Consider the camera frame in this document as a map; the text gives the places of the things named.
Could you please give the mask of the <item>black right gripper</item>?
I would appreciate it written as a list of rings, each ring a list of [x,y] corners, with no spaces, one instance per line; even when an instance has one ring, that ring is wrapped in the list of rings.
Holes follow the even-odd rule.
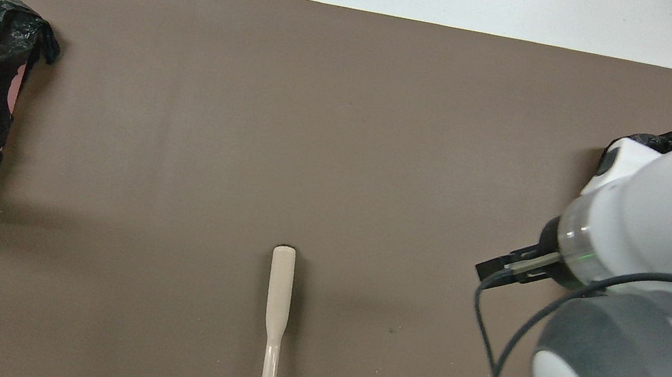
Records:
[[[571,271],[560,253],[559,224],[559,217],[552,218],[545,223],[534,245],[476,263],[479,286],[487,290],[550,279],[568,288]]]

